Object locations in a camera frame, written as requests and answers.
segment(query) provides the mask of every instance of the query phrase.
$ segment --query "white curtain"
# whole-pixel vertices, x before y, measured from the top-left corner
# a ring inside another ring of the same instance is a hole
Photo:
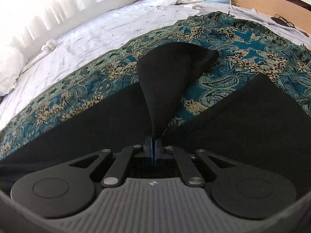
[[[100,1],[0,0],[0,48],[13,46],[23,52],[47,30]]]

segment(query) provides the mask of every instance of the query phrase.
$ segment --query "wrinkled sheet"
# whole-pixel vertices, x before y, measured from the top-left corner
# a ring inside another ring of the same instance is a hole
[[[229,6],[221,3],[194,3],[204,10],[195,10],[190,4],[153,7],[156,0],[138,1],[123,8],[109,11],[58,39],[56,49],[20,75],[13,92],[0,104],[0,130],[29,102],[50,86],[98,56],[120,48],[127,41],[151,30],[172,25],[193,15],[214,11],[228,13]],[[306,44],[311,49],[311,38],[298,30],[288,32],[282,26],[265,22],[269,17],[255,10],[234,7],[237,18],[257,21],[295,44]]]

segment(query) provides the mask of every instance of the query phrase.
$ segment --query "round black pad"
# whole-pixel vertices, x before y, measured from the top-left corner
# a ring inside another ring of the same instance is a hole
[[[62,218],[84,210],[95,197],[95,187],[84,169],[55,166],[19,179],[11,198],[45,218]]]
[[[44,179],[34,185],[33,191],[42,198],[57,198],[69,190],[69,184],[62,179]]]
[[[296,189],[286,178],[252,166],[222,169],[211,195],[226,212],[260,220],[295,202]]]

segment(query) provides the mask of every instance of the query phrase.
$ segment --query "paisley blanket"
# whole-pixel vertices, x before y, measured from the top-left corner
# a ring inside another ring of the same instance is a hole
[[[212,12],[191,16],[132,39],[41,93],[0,131],[0,159],[137,82],[137,60],[168,42],[189,42],[220,53],[211,72],[187,89],[168,129],[199,115],[242,87],[258,72],[267,74],[311,116],[311,51],[256,22]]]

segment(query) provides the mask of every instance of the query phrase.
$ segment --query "gray ribbed plate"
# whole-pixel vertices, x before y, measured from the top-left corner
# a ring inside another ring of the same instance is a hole
[[[132,179],[104,189],[83,212],[47,223],[65,232],[243,233],[264,221],[236,218],[215,206],[202,188],[180,178]]]

